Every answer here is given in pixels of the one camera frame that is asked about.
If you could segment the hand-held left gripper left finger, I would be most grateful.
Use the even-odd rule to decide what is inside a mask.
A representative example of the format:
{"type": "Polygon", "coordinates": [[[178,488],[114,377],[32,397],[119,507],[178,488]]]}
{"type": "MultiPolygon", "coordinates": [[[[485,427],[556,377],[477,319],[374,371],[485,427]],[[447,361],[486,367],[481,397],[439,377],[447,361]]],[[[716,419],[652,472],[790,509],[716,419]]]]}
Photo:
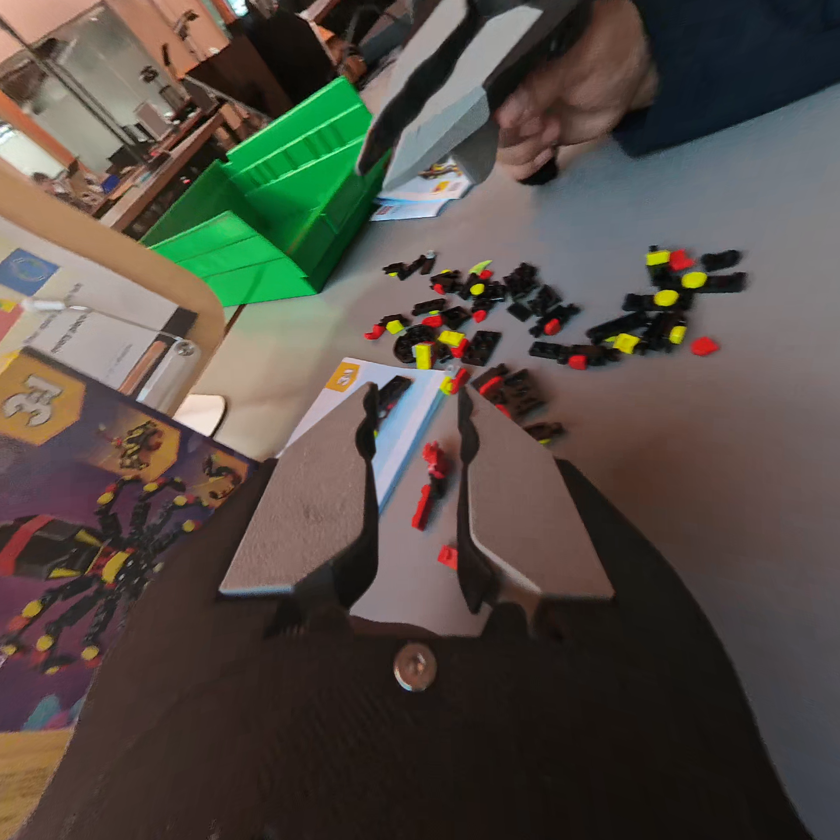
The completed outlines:
{"type": "Polygon", "coordinates": [[[378,570],[379,390],[362,385],[283,450],[219,585],[349,610],[378,570]]]}

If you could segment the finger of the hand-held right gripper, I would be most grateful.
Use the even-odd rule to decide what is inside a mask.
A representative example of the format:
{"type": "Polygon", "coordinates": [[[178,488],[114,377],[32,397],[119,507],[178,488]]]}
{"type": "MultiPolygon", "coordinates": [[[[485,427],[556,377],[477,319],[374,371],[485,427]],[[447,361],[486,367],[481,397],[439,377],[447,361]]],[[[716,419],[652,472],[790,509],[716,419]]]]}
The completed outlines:
{"type": "Polygon", "coordinates": [[[497,158],[501,104],[579,38],[577,1],[439,2],[393,67],[381,104],[383,190],[451,159],[475,185],[497,158]]]}
{"type": "Polygon", "coordinates": [[[358,175],[368,174],[397,145],[406,128],[452,75],[481,23],[475,2],[438,3],[394,65],[387,99],[360,148],[358,175]]]}

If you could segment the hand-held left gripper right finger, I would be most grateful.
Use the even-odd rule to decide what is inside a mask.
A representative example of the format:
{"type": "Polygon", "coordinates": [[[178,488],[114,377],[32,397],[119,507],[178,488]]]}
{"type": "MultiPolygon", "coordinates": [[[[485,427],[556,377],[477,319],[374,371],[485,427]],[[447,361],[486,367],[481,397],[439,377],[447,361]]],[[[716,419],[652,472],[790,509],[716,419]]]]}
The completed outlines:
{"type": "Polygon", "coordinates": [[[608,603],[602,561],[550,451],[472,390],[458,394],[457,578],[470,613],[608,603]]]}

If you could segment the pile of lego pieces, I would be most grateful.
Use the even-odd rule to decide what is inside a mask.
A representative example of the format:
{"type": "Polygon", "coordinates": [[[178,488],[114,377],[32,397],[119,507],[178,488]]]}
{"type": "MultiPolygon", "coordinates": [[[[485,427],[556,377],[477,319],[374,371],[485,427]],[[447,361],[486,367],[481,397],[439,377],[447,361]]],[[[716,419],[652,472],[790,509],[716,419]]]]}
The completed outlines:
{"type": "Polygon", "coordinates": [[[686,340],[695,298],[745,291],[748,273],[736,270],[743,258],[739,249],[695,256],[683,248],[649,246],[645,269],[652,290],[626,294],[621,313],[585,330],[584,340],[577,343],[556,338],[582,314],[581,305],[565,301],[541,281],[533,264],[522,262],[497,279],[486,260],[466,273],[445,269],[431,276],[433,298],[416,303],[409,317],[380,317],[364,338],[374,342],[392,336],[399,364],[417,371],[444,371],[439,386],[443,395],[454,396],[472,385],[503,415],[521,424],[544,405],[537,382],[527,369],[491,365],[501,332],[478,329],[468,334],[469,325],[483,323],[496,308],[507,305],[509,316],[528,324],[528,356],[571,371],[606,367],[626,355],[670,353],[686,340]]]}

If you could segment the person's right forearm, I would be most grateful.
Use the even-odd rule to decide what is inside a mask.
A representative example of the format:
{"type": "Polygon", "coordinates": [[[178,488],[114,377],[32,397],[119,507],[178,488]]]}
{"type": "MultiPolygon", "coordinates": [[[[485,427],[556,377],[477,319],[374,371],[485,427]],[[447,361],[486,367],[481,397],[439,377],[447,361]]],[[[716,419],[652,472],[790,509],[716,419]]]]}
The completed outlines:
{"type": "Polygon", "coordinates": [[[658,73],[612,135],[637,158],[758,118],[839,80],[838,1],[637,1],[658,73]]]}

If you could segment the purple lego set box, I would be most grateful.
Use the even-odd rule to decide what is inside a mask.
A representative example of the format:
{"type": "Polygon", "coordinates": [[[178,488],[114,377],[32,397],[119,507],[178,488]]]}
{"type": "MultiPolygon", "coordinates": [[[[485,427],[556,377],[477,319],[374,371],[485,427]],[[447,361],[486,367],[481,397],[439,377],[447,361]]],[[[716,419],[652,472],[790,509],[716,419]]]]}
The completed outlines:
{"type": "Polygon", "coordinates": [[[1,379],[1,730],[66,728],[176,542],[257,462],[32,350],[1,379]]]}

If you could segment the person's right hand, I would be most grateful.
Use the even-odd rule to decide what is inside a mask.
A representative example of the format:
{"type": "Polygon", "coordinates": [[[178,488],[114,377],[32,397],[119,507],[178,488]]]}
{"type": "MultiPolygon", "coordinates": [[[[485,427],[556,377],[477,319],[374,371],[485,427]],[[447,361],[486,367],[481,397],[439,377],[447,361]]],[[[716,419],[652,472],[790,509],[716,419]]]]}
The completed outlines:
{"type": "Polygon", "coordinates": [[[497,168],[524,183],[593,148],[628,113],[648,108],[658,70],[635,3],[593,3],[582,37],[529,74],[496,111],[497,168]]]}

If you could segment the closed instruction booklet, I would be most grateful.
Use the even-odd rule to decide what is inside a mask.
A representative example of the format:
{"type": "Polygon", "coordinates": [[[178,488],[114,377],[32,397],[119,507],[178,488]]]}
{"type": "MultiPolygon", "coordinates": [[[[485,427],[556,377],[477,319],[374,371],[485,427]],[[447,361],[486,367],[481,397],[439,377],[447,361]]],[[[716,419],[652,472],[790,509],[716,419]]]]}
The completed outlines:
{"type": "Polygon", "coordinates": [[[382,190],[375,198],[373,223],[434,218],[446,205],[467,195],[474,183],[452,158],[398,187],[382,190]]]}

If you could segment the open spider instruction booklet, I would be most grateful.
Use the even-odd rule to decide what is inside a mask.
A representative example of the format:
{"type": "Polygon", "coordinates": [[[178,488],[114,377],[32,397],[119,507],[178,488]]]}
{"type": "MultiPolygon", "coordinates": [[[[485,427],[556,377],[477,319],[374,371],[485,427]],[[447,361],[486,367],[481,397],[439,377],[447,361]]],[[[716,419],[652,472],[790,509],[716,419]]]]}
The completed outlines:
{"type": "Polygon", "coordinates": [[[396,377],[407,379],[409,385],[380,422],[372,461],[379,511],[383,512],[412,452],[446,398],[441,388],[449,379],[450,370],[417,371],[353,357],[343,358],[277,456],[284,455],[300,436],[363,386],[375,384],[382,389],[396,377]]]}

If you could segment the green plastic bin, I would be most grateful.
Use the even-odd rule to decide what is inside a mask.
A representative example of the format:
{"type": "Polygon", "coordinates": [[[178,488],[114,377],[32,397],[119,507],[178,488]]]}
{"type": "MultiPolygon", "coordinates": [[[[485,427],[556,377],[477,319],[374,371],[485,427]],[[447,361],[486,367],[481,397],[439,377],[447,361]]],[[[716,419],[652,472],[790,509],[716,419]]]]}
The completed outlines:
{"type": "Polygon", "coordinates": [[[212,163],[140,242],[225,308],[319,294],[382,189],[386,160],[355,172],[371,121],[331,81],[212,163]]]}

